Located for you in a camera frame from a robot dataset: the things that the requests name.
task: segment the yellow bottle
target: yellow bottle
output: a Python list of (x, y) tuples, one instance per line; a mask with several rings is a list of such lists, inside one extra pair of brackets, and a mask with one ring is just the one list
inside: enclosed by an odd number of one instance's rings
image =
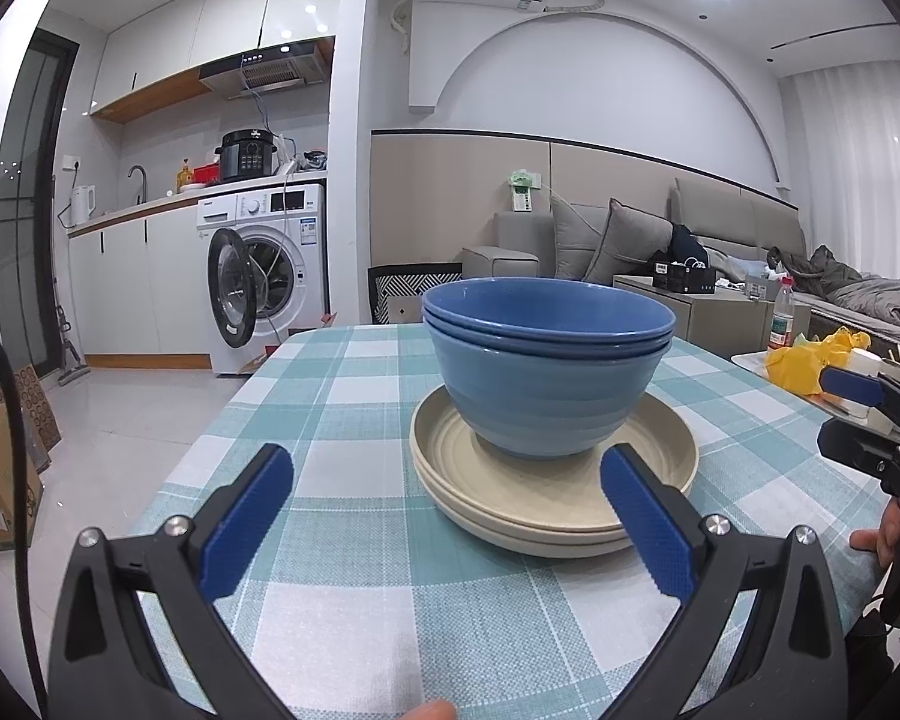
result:
[(183, 160), (183, 170), (180, 170), (176, 175), (177, 191), (180, 191), (180, 188), (187, 184), (194, 183), (194, 172), (190, 170), (190, 166), (187, 164), (188, 162), (190, 162), (188, 159)]

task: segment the kitchen cabinet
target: kitchen cabinet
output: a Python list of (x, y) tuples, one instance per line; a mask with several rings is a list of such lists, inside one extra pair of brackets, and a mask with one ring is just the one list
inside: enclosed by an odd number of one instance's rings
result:
[(266, 0), (205, 0), (190, 67), (256, 49)]
[(93, 110), (187, 70), (203, 2), (168, 2), (111, 33), (97, 74)]
[(339, 10), (340, 0), (267, 0), (260, 45), (336, 34)]
[(197, 206), (164, 211), (145, 221), (160, 353), (206, 354), (210, 304), (206, 242), (197, 232)]
[(70, 242), (77, 328), (84, 354), (157, 354), (142, 218)]
[(106, 336), (97, 295), (103, 293), (101, 260), (103, 230), (70, 239), (70, 284), (77, 313), (77, 336), (83, 354), (103, 354)]

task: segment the plaid tablecloth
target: plaid tablecloth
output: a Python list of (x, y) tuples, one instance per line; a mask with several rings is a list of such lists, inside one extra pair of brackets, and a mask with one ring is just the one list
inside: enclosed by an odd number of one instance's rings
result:
[[(295, 336), (197, 440), (135, 532), (192, 514), (263, 442), (280, 443), (295, 463), (293, 496), (217, 608), (299, 717), (391, 718), (444, 697), (463, 718), (596, 718), (677, 603), (658, 593), (635, 550), (541, 560), (444, 517), (416, 478), (407, 440), (413, 409), (441, 382), (422, 325)], [(823, 412), (683, 341), (650, 392), (701, 447), (690, 495), (698, 511), (722, 512), (751, 533), (817, 530), (848, 629), (879, 569), (847, 537), (875, 527), (886, 498), (818, 455)], [(735, 608), (697, 700), (719, 683), (750, 600)], [(206, 707), (159, 605), (149, 597), (145, 609), (181, 695)]]

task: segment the tiled floor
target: tiled floor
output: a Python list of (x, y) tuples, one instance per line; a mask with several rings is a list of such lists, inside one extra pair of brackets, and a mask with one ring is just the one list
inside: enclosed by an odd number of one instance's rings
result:
[[(44, 497), (29, 551), (37, 646), (50, 628), (74, 539), (96, 525), (122, 536), (190, 444), (243, 381), (208, 371), (95, 370), (50, 389), (63, 441), (40, 478)], [(14, 597), (13, 556), (0, 553), (0, 666), (32, 704)]]

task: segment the human hand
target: human hand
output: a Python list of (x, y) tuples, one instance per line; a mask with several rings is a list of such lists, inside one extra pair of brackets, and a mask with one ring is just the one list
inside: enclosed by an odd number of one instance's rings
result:
[(900, 542), (900, 502), (890, 498), (880, 519), (877, 531), (854, 531), (850, 534), (850, 547), (876, 552), (881, 568), (889, 568), (893, 562), (896, 546)]
[(439, 698), (411, 709), (400, 720), (457, 720), (457, 710), (449, 701)]

